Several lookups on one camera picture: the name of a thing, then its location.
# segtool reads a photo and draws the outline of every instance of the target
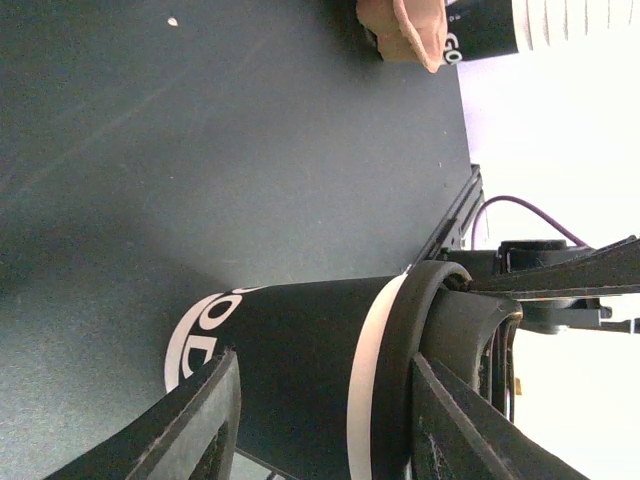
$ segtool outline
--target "white wall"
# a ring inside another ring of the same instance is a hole
[[[487,198],[529,200],[593,247],[640,233],[639,45],[629,31],[546,55],[460,64],[471,158]],[[490,207],[488,226],[480,247],[560,238],[508,204]],[[617,319],[640,317],[637,296],[608,303]],[[600,336],[519,334],[517,424],[591,478],[640,478],[640,421],[630,407],[640,393],[640,335],[591,335]],[[563,413],[544,415],[553,405]]]

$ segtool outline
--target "black plastic part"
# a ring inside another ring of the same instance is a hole
[[[412,362],[413,478],[585,479],[529,440],[439,361]]]
[[[598,330],[602,332],[640,333],[640,319],[624,320],[622,322],[601,322],[597,327],[576,327],[584,330]]]
[[[640,241],[630,237],[557,265],[474,280],[466,289],[524,301],[639,293]]]
[[[122,431],[49,480],[229,478],[240,419],[234,352],[214,357]]]
[[[433,234],[429,237],[424,247],[422,247],[416,259],[409,266],[408,271],[411,271],[415,265],[425,260],[436,260],[436,257],[442,249],[461,248],[462,237],[464,237],[465,232],[471,225],[473,217],[480,208],[483,199],[480,167],[478,165],[472,165],[471,177]]]
[[[376,479],[402,478],[409,461],[410,364],[433,299],[443,285],[456,289],[469,278],[458,264],[428,261],[417,265],[400,287],[382,337],[373,386],[371,458]]]
[[[464,265],[473,278],[487,278],[556,265],[591,252],[587,247],[567,247],[565,240],[506,241],[497,252],[442,251],[439,258]],[[527,302],[520,328],[557,334],[567,327],[596,328],[603,318],[611,318],[611,310],[597,298]]]
[[[520,321],[514,300],[441,289],[427,316],[420,352],[439,360],[474,391],[480,391],[482,358],[494,333],[506,321]]]

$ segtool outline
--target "white stripe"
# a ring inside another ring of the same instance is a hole
[[[187,343],[187,337],[189,337],[191,327],[196,323],[202,311],[207,308],[207,305],[222,295],[222,293],[216,293],[215,295],[203,298],[191,307],[180,319],[180,322],[178,322],[176,329],[171,335],[171,340],[169,340],[167,354],[164,359],[164,386],[167,393],[176,388],[180,381],[182,352],[184,351],[185,343]]]
[[[372,480],[371,405],[376,364],[391,306],[407,275],[387,283],[371,304],[356,347],[347,400],[347,452],[352,480]]]

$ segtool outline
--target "black paper cup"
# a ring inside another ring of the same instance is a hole
[[[447,6],[447,23],[446,64],[518,52],[511,0],[458,0]]]
[[[168,391],[227,348],[238,353],[238,449],[305,479],[401,479],[410,456],[409,364],[458,264],[409,275],[236,289],[196,303],[170,340]]]

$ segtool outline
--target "table surface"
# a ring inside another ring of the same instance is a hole
[[[20,3],[0,28],[1,478],[157,401],[195,301],[400,272],[469,177],[455,69],[381,62],[352,0]]]

